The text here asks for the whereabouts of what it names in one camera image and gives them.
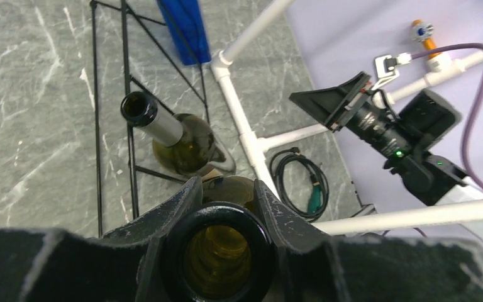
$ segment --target marble floor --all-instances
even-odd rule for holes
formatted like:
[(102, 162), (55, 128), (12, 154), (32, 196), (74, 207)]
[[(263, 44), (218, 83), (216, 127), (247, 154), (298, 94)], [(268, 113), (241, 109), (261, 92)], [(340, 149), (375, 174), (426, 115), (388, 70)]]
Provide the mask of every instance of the marble floor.
[[(119, 6), (119, 1), (106, 2)], [(202, 0), (212, 52), (227, 46), (269, 2)], [(139, 14), (162, 20), (154, 1), (129, 0), (129, 4)], [(103, 217), (104, 229), (110, 230), (132, 219), (126, 127), (119, 115), (124, 96), (121, 15), (105, 7), (96, 13)], [(167, 28), (146, 24), (176, 57)], [(128, 33), (131, 73), (174, 111), (204, 116), (198, 98), (132, 18)], [(189, 67), (183, 71), (200, 90), (199, 72)], [(311, 83), (285, 18), (252, 43), (231, 72), (257, 135), (314, 123), (287, 100), (292, 92), (310, 89)], [(208, 68), (204, 77), (212, 128), (235, 157), (238, 175), (254, 178)], [(0, 227), (60, 227), (97, 235), (93, 83), (89, 1), (0, 0)], [(135, 136), (137, 162), (161, 171), (152, 157), (150, 139), (140, 131)], [(330, 203), (321, 220), (356, 212), (360, 205), (334, 137), (324, 133), (293, 145), (321, 163), (328, 176)], [(285, 179), (291, 198), (305, 203), (311, 192), (308, 173), (292, 164)], [(138, 183), (141, 213), (179, 187), (141, 173)]]

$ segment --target white wall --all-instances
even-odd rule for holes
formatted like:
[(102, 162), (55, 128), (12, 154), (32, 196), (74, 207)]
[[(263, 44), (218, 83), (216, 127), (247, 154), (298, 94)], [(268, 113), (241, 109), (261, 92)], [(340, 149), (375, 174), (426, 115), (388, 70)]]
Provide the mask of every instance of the white wall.
[[(366, 71), (375, 79), (373, 59), (387, 53), (419, 52), (412, 42), (410, 24), (423, 19), (435, 27), (438, 46), (483, 42), (483, 0), (297, 0), (287, 12), (292, 30), (311, 74), (314, 88), (335, 86)], [(453, 58), (472, 51), (451, 52)], [(401, 67), (401, 76), (385, 87), (388, 91), (420, 78), (428, 69), (419, 59)], [(462, 113), (463, 120), (475, 96), (483, 64), (433, 90)], [(396, 105), (400, 110), (402, 100)], [(460, 141), (464, 121), (431, 151), (462, 166)], [(398, 176), (382, 170), (384, 158), (348, 130), (336, 134), (343, 157), (363, 203), (374, 203), (379, 212), (423, 206), (409, 194)], [(483, 179), (483, 107), (471, 139), (471, 159)], [(474, 238), (460, 226), (424, 228), (429, 236)], [(417, 236), (413, 230), (396, 230), (393, 235)]]

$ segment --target black wire frame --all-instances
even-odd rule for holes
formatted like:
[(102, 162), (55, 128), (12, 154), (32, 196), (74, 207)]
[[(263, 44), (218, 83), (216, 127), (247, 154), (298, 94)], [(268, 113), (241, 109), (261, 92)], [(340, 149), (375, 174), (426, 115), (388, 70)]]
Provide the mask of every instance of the black wire frame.
[[(163, 4), (164, 0), (158, 0), (158, 5), (164, 10), (167, 17), (170, 21), (173, 21), (173, 17), (169, 14), (169, 11), (165, 9)], [(136, 77), (134, 77), (130, 73), (130, 64), (129, 64), (129, 54), (128, 54), (128, 33), (127, 33), (127, 15), (130, 14), (132, 18), (134, 18), (141, 28), (145, 31), (145, 33), (149, 36), (151, 41), (158, 47), (158, 49), (163, 53), (163, 55), (167, 58), (167, 60), (171, 63), (173, 68), (179, 73), (179, 75), (184, 79), (186, 84), (192, 89), (194, 94), (199, 98), (199, 100), (204, 105), (204, 110), (206, 114), (206, 121), (210, 124), (210, 115), (208, 112), (208, 100), (206, 97), (206, 89), (204, 85), (204, 76), (203, 76), (203, 65), (197, 59), (197, 55), (190, 47), (190, 44), (186, 40), (186, 37), (180, 30), (180, 28), (176, 28), (177, 35), (182, 39), (184, 45), (190, 52), (192, 58), (197, 62), (197, 67), (199, 68), (199, 72), (201, 75), (201, 90), (203, 95), (200, 95), (197, 89), (191, 84), (189, 79), (182, 73), (180, 68), (177, 66), (175, 61), (171, 58), (171, 56), (165, 51), (164, 47), (158, 42), (158, 40), (154, 37), (151, 31), (145, 26), (144, 21), (149, 21), (155, 23), (160, 26), (166, 26), (164, 22), (153, 20), (151, 18), (147, 18), (146, 16), (142, 16), (136, 14), (134, 10), (128, 5), (125, 0), (121, 0), (121, 7), (118, 8), (116, 6), (103, 3), (101, 1), (92, 0), (90, 2), (91, 13), (92, 13), (92, 44), (93, 44), (93, 65), (94, 65), (94, 107), (95, 107), (95, 134), (96, 134), (96, 170), (97, 170), (97, 225), (98, 225), (98, 232), (99, 237), (103, 235), (103, 186), (102, 186), (102, 179), (101, 179), (101, 138), (100, 138), (100, 129), (99, 129), (99, 81), (98, 81), (98, 64), (97, 64), (97, 24), (96, 24), (96, 9), (98, 6), (103, 6), (105, 8), (114, 9), (121, 12), (121, 30), (122, 30), (122, 40), (123, 40), (123, 73), (125, 78), (125, 94), (129, 94), (130, 91), (130, 84), (131, 82), (138, 86), (141, 90), (146, 93), (153, 95), (151, 91), (149, 91)], [(174, 112), (166, 105), (164, 102), (159, 101), (160, 105), (164, 107), (169, 113), (172, 115)], [(172, 177), (157, 171), (153, 171), (151, 169), (147, 169), (145, 167), (141, 167), (136, 165), (136, 158), (135, 158), (135, 144), (134, 144), (134, 131), (133, 127), (127, 125), (127, 143), (128, 143), (128, 158), (129, 158), (129, 170), (130, 170), (130, 191), (131, 191), (131, 202), (132, 202), (132, 217), (133, 219), (139, 217), (140, 210), (138, 205), (138, 182), (136, 180), (136, 172), (145, 173), (151, 176), (159, 177), (162, 179), (166, 179), (168, 181), (177, 182), (180, 184), (185, 183), (184, 180), (178, 179), (176, 177)]]

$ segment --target blue plastic bin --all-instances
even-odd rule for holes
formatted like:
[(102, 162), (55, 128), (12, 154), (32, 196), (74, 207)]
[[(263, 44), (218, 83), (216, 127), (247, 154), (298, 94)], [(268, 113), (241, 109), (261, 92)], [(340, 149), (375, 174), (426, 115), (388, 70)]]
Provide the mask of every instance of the blue plastic bin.
[(210, 62), (210, 49), (204, 32), (198, 0), (157, 0), (165, 24), (184, 65)]

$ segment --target purple cable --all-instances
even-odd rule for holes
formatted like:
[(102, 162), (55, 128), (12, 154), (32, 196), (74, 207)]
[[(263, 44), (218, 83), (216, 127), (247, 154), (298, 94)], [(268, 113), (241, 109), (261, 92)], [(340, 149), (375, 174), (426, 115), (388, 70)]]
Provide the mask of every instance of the purple cable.
[[(448, 52), (451, 50), (468, 49), (468, 48), (476, 48), (476, 49), (483, 50), (483, 44), (482, 43), (463, 43), (463, 44), (440, 47), (433, 50), (427, 50), (424, 52), (416, 53), (412, 55), (412, 60), (425, 57), (433, 53)], [(479, 85), (479, 90), (477, 90), (477, 94), (475, 95), (475, 101), (473, 101), (473, 105), (471, 106), (471, 110), (469, 112), (469, 117), (467, 118), (467, 122), (464, 126), (462, 145), (460, 146), (460, 153), (462, 154), (462, 162), (464, 162), (464, 168), (467, 171), (467, 174), (471, 177), (471, 179), (473, 179), (479, 185), (480, 188), (483, 189), (483, 181), (473, 171), (473, 168), (471, 168), (471, 163), (469, 160), (469, 141), (471, 137), (471, 131), (473, 130), (473, 126), (475, 125), (475, 121), (477, 119), (477, 116), (479, 115), (479, 111), (480, 111), (480, 107), (482, 106), (482, 103), (483, 103), (483, 75)]]

